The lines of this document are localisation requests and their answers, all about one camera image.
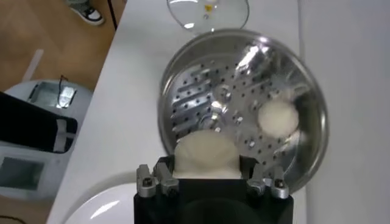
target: dough ball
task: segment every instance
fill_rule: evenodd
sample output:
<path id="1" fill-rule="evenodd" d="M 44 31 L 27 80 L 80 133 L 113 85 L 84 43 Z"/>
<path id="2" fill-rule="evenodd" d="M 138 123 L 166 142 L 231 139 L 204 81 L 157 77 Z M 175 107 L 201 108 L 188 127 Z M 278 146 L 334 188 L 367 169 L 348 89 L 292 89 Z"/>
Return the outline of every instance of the dough ball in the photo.
<path id="1" fill-rule="evenodd" d="M 294 105 L 284 100 L 266 102 L 258 111 L 260 128 L 273 138 L 285 138 L 294 132 L 299 123 Z"/>
<path id="2" fill-rule="evenodd" d="M 195 131 L 175 148 L 176 178 L 241 178 L 234 142 L 211 130 Z"/>

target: wooden floor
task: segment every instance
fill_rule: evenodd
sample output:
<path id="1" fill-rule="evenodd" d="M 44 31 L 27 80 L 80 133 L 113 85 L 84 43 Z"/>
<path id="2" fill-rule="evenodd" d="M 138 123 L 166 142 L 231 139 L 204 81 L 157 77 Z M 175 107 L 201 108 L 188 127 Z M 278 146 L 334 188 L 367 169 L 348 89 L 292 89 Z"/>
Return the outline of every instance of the wooden floor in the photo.
<path id="1" fill-rule="evenodd" d="M 123 0 L 112 0 L 117 20 Z M 94 27 L 63 0 L 0 1 L 0 91 L 21 82 L 38 49 L 41 60 L 32 79 L 59 79 L 91 90 L 98 81 L 114 35 L 107 0 L 92 0 L 106 22 Z"/>

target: metal pot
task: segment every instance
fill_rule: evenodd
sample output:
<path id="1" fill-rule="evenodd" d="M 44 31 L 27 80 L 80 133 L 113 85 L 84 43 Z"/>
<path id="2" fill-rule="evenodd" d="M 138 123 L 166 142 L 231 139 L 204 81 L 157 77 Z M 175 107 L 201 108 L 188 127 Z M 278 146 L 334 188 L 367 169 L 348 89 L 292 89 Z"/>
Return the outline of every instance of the metal pot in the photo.
<path id="1" fill-rule="evenodd" d="M 292 192 L 318 170 L 328 142 L 325 100 L 310 71 L 286 46 L 242 29 L 205 33 L 184 45 L 161 81 L 158 124 L 168 153 L 192 131 L 209 128 L 235 140 L 240 154 L 256 158 L 264 175 L 281 165 Z M 283 98 L 299 113 L 285 138 L 265 134 L 257 122 L 262 104 Z"/>

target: sneaker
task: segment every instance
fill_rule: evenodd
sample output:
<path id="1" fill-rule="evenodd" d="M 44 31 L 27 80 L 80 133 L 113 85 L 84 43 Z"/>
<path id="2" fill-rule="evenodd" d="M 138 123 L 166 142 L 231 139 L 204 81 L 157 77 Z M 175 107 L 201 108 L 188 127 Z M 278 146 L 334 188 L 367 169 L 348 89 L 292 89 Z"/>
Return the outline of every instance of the sneaker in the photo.
<path id="1" fill-rule="evenodd" d="M 92 7 L 85 11 L 78 11 L 74 8 L 71 8 L 71 10 L 77 13 L 85 22 L 93 26 L 98 26 L 104 23 L 102 15 L 100 15 L 100 13 Z"/>

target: white countertop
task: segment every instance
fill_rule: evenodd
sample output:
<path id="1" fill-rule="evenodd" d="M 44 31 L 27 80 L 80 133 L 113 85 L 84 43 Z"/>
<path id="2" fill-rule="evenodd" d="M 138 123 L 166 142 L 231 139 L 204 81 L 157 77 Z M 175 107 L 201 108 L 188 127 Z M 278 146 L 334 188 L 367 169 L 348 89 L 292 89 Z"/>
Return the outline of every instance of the white countertop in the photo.
<path id="1" fill-rule="evenodd" d="M 330 118 L 308 223 L 390 223 L 390 1 L 305 2 L 305 58 Z"/>
<path id="2" fill-rule="evenodd" d="M 298 53 L 297 2 L 249 4 L 246 28 Z M 48 224 L 64 222 L 98 192 L 134 181 L 140 164 L 152 167 L 165 155 L 157 127 L 160 79 L 174 53 L 192 37 L 170 15 L 165 0 L 127 3 Z M 305 203 L 305 193 L 300 195 Z M 299 213 L 305 220 L 305 206 Z"/>

